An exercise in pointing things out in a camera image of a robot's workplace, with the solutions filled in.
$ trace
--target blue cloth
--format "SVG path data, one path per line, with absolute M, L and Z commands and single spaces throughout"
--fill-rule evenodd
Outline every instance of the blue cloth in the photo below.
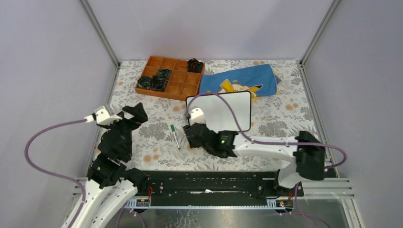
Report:
M 280 78 L 273 73 L 270 65 L 263 64 L 214 75 L 203 75 L 199 93 L 249 90 L 252 97 L 270 96 L 276 94 L 277 84 L 280 82 Z

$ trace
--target wooden compartment box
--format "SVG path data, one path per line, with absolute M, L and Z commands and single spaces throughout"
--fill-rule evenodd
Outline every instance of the wooden compartment box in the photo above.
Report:
M 200 80 L 204 73 L 205 65 L 200 73 L 188 72 L 188 61 L 159 56 L 150 56 L 141 76 L 152 77 L 158 70 L 169 69 L 171 76 L 164 92 L 151 89 L 142 89 L 136 85 L 136 92 L 149 96 L 158 96 L 168 99 L 185 101 L 187 97 L 198 94 Z

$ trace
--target leaf pattern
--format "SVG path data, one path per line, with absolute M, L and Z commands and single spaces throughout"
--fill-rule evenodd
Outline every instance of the leaf pattern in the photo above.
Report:
M 301 130 L 316 136 L 313 114 L 302 85 L 295 60 L 206 60 L 205 73 L 216 74 L 233 69 L 270 64 L 281 78 L 279 95 L 261 97 L 252 103 L 249 135 L 283 137 L 298 135 Z M 133 132 L 133 157 L 126 163 L 130 169 L 142 170 L 197 170 L 197 171 L 275 171 L 288 163 L 270 158 L 238 157 L 221 159 L 201 148 L 190 148 L 182 129 L 185 102 L 137 94 L 137 79 L 146 61 L 123 61 L 111 99 L 111 108 L 117 112 L 125 105 L 142 102 L 149 117 Z M 170 125 L 176 129 L 181 149 L 178 150 Z

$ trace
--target marker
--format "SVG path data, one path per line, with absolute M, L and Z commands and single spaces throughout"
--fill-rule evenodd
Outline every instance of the marker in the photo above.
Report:
M 180 150 L 181 147 L 179 146 L 178 139 L 176 138 L 175 127 L 173 125 L 171 125 L 171 130 L 172 130 L 172 133 L 173 133 L 173 137 L 175 138 L 176 146 L 178 146 L 178 150 Z

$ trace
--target white wall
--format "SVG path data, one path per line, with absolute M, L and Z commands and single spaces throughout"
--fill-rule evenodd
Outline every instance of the white wall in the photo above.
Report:
M 301 59 L 332 0 L 89 0 L 120 60 Z
M 402 9 L 401 0 L 341 1 L 307 63 L 368 228 L 402 227 Z
M 115 67 L 77 0 L 2 0 L 0 31 L 0 227 L 57 228 L 74 184 L 32 169 L 25 143 L 102 105 Z M 95 133 L 95 124 L 54 130 L 34 141 L 31 157 L 82 176 Z

